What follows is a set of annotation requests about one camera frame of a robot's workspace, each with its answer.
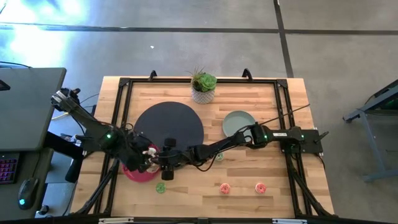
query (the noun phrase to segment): computer mouse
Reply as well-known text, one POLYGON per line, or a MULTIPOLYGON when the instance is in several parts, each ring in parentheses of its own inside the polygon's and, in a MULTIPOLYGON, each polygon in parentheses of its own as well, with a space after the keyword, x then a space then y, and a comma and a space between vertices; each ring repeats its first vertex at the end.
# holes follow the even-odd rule
POLYGON ((27 210, 32 208, 35 203, 38 186, 38 178, 31 177, 23 181, 18 193, 18 206, 20 209, 27 210))

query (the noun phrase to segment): succulent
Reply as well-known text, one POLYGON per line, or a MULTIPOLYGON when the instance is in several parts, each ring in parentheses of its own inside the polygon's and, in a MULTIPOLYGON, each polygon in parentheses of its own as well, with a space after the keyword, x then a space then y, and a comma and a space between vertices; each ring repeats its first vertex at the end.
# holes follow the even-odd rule
POLYGON ((197 68, 192 73, 192 87, 196 91, 208 92, 216 88, 217 78, 209 73, 203 72, 203 69, 197 68))

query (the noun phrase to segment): white pot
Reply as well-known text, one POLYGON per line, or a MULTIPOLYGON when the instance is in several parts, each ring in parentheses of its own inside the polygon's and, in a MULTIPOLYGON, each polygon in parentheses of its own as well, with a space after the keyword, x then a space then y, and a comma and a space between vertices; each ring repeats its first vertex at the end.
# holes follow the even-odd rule
POLYGON ((210 103, 214 99, 214 92, 214 90, 211 90, 203 93, 196 91, 193 87, 191 87, 192 98, 199 104, 210 103))

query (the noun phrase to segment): metal bracket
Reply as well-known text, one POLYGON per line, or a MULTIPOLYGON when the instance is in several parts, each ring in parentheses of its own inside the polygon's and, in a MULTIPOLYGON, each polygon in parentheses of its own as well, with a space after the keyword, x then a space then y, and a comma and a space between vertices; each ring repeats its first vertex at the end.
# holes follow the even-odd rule
POLYGON ((277 79, 276 82, 282 86, 283 88, 287 88, 287 80, 286 79, 277 79))
POLYGON ((153 71, 150 73, 148 80, 149 80, 149 81, 152 81, 152 80, 154 79, 155 76, 157 76, 157 74, 156 74, 156 71, 153 70, 153 71))
POLYGON ((98 221, 98 224, 109 224, 109 223, 134 223, 134 217, 100 218, 98 221))
POLYGON ((273 218, 273 224, 307 224, 306 220, 294 220, 294 219, 287 219, 287 218, 273 218))
POLYGON ((124 86, 127 83, 129 83, 129 81, 130 81, 130 78, 120 78, 119 79, 119 86, 124 86))
POLYGON ((4 90, 10 90, 10 86, 7 85, 7 83, 3 82, 2 80, 0 80, 0 91, 4 91, 4 90))
POLYGON ((249 82, 252 82, 252 81, 253 81, 253 77, 251 76, 251 73, 250 73, 249 69, 247 69, 247 68, 245 68, 245 69, 243 70, 242 77, 243 77, 243 78, 246 78, 246 77, 247 77, 248 80, 249 80, 249 82))

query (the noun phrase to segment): desk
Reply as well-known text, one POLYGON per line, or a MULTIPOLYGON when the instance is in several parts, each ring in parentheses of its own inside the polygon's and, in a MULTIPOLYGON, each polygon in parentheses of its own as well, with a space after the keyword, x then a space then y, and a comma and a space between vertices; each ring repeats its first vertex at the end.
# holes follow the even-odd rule
POLYGON ((0 92, 0 150, 21 151, 15 184, 0 185, 0 220, 33 218, 42 206, 45 179, 50 169, 53 149, 43 148, 53 106, 51 94, 63 83, 64 68, 1 68, 0 80, 11 87, 0 92), (39 178, 32 208, 18 207, 18 192, 25 179, 39 178))
MULTIPOLYGON (((104 77, 95 117, 110 122, 120 77, 104 77)), ((287 79, 293 109, 308 104, 303 79, 287 79)), ((135 83, 132 88, 129 117, 134 124, 150 106, 163 101, 177 101, 190 106, 199 115, 205 130, 205 144, 225 138, 221 130, 223 118, 231 111, 245 110, 259 122, 277 117, 275 93, 272 86, 264 84, 219 83, 213 102, 196 104, 188 83, 135 83)), ((121 104, 118 125, 121 122, 121 104)), ((312 129, 310 108, 294 113, 297 126, 312 129)), ((279 122, 268 123, 271 129, 279 129, 279 122)), ((104 154, 96 152, 83 162, 72 202, 72 212, 88 200, 98 185, 104 154)), ((325 172, 319 158, 303 154, 307 184, 326 210, 333 213, 325 172)), ((252 150, 237 147, 224 152, 224 160, 216 162, 208 172, 200 172, 186 166, 175 172, 174 180, 165 182, 167 191, 157 194, 155 185, 160 175, 148 183, 129 180, 121 169, 114 195, 112 216, 123 217, 293 217, 292 199, 286 164, 279 144, 252 150), (262 182, 267 186, 264 195, 257 195, 254 186, 262 182), (219 186, 229 183, 231 193, 220 195, 219 186)), ((298 189, 300 208, 303 210, 302 192, 298 189)), ((103 198, 104 208, 107 197, 103 198)))

